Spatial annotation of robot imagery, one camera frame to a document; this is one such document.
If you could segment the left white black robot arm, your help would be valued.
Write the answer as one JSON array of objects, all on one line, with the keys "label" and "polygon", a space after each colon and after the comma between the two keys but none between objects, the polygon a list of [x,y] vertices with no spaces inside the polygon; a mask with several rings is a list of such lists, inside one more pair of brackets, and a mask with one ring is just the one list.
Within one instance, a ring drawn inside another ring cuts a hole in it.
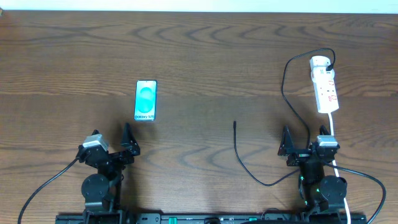
[{"label": "left white black robot arm", "polygon": [[85,198],[84,223],[132,223],[134,216],[121,208],[123,170],[134,163],[141,149],[133,136],[131,125],[126,123],[121,139],[123,151],[110,153],[109,144],[98,130],[87,136],[78,146],[77,158],[97,170],[81,185]]}]

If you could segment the teal screen Galaxy smartphone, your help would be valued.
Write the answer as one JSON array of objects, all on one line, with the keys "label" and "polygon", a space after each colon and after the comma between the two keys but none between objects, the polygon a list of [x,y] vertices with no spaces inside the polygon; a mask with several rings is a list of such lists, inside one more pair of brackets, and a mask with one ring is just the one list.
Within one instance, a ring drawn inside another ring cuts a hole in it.
[{"label": "teal screen Galaxy smartphone", "polygon": [[136,99],[134,119],[136,121],[154,121],[156,117],[157,81],[138,80],[136,83]]}]

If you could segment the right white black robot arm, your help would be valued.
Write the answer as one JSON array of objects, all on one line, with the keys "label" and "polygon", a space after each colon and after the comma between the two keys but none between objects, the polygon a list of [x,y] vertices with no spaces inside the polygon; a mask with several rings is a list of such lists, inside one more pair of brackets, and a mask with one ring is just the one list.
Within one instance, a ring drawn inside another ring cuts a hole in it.
[{"label": "right white black robot arm", "polygon": [[320,127],[316,141],[305,149],[295,147],[290,131],[284,126],[279,156],[287,158],[288,166],[298,167],[298,189],[306,203],[299,220],[311,223],[351,223],[346,205],[347,182],[340,175],[326,175],[324,165],[335,160],[340,145],[326,127]]}]

